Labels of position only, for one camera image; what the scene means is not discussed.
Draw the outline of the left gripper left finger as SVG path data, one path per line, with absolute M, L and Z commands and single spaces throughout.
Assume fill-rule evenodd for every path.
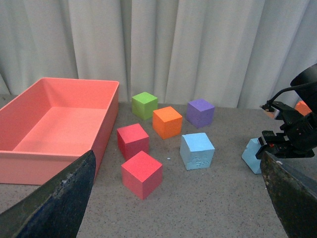
M 89 150 L 0 215 L 2 238 L 75 238 L 95 179 Z

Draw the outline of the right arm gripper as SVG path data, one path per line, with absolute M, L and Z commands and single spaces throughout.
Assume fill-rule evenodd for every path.
M 311 158 L 317 147 L 317 114 L 311 112 L 306 116 L 294 108 L 278 101 L 267 101 L 265 111 L 273 113 L 277 120 L 283 120 L 280 127 L 283 132 L 275 134 L 271 130 L 262 131 L 258 138 L 260 148 L 257 159 L 262 159 L 265 152 L 277 158 Z

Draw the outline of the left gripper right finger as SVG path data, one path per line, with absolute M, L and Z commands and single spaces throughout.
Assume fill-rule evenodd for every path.
M 290 238 L 317 236 L 317 181 L 269 152 L 260 163 L 275 212 Z

